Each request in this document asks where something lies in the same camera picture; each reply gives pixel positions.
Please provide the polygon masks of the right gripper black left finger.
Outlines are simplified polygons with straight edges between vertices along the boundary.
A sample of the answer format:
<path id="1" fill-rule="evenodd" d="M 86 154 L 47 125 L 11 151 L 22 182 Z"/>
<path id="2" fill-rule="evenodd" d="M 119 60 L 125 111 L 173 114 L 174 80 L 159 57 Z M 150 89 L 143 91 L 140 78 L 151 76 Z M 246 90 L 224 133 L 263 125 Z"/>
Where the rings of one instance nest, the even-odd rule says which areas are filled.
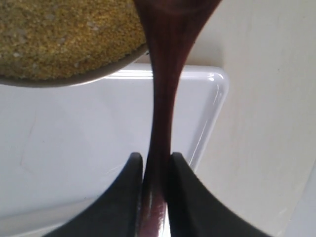
<path id="1" fill-rule="evenodd" d="M 134 237 L 138 226 L 143 159 L 132 153 L 109 188 L 47 237 Z"/>

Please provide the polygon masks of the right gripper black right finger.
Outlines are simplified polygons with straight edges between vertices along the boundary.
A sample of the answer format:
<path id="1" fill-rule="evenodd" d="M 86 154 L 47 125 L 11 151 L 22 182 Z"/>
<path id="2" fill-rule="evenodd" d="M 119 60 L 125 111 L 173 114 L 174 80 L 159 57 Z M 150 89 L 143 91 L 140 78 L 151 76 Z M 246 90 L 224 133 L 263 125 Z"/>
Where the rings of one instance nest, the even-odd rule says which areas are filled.
<path id="1" fill-rule="evenodd" d="M 173 237 L 267 236 L 210 193 L 181 153 L 173 153 L 169 160 L 167 203 Z"/>

